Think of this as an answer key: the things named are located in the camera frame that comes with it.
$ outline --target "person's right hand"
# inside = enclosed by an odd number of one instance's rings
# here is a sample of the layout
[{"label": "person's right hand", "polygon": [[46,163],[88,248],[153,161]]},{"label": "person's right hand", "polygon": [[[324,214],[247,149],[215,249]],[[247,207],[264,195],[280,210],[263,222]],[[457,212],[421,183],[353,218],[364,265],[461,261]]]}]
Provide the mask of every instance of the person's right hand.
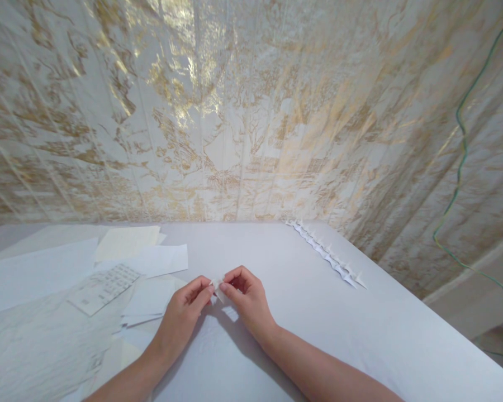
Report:
[{"label": "person's right hand", "polygon": [[266,342],[277,328],[268,308],[263,284],[245,266],[225,274],[220,289],[236,305],[248,331],[259,344]]}]

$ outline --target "person's left hand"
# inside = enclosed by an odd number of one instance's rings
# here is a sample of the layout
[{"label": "person's left hand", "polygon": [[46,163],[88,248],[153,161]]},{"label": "person's left hand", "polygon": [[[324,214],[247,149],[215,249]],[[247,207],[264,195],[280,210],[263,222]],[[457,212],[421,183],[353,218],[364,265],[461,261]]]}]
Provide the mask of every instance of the person's left hand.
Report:
[{"label": "person's left hand", "polygon": [[201,310],[211,300],[214,286],[210,282],[198,276],[173,294],[146,353],[159,354],[169,366],[175,362],[190,340]]}]

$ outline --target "marble-pattern wall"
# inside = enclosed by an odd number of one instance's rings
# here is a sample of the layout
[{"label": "marble-pattern wall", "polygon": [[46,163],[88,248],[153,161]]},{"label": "marble-pattern wall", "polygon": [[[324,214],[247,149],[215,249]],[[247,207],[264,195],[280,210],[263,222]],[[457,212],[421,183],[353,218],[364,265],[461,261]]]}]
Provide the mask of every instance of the marble-pattern wall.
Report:
[{"label": "marble-pattern wall", "polygon": [[[503,0],[0,0],[0,225],[323,219],[419,297]],[[503,38],[442,243],[503,238]]]}]

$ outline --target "white table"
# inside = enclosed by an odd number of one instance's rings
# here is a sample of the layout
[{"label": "white table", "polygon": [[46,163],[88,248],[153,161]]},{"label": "white table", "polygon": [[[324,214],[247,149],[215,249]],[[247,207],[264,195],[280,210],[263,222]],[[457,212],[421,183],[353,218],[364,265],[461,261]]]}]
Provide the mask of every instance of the white table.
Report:
[{"label": "white table", "polygon": [[[342,281],[292,227],[280,223],[165,224],[163,244],[188,244],[189,269],[174,274],[186,281],[201,274],[216,279],[247,266],[262,280],[280,325],[407,401],[503,401],[501,367],[325,223],[310,225],[362,272],[368,290]],[[24,236],[31,232],[22,230]],[[0,228],[0,245],[11,244],[12,233],[13,227]],[[207,308],[153,399],[302,399],[235,318],[218,303]]]}]

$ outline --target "forearm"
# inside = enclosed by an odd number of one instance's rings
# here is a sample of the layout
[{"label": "forearm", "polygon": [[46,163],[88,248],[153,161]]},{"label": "forearm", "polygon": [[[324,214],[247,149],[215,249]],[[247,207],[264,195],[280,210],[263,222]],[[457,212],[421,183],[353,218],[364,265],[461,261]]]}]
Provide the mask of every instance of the forearm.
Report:
[{"label": "forearm", "polygon": [[401,401],[378,381],[281,327],[259,343],[312,401]]},{"label": "forearm", "polygon": [[172,363],[169,356],[150,345],[135,362],[100,387],[86,402],[144,402]]}]

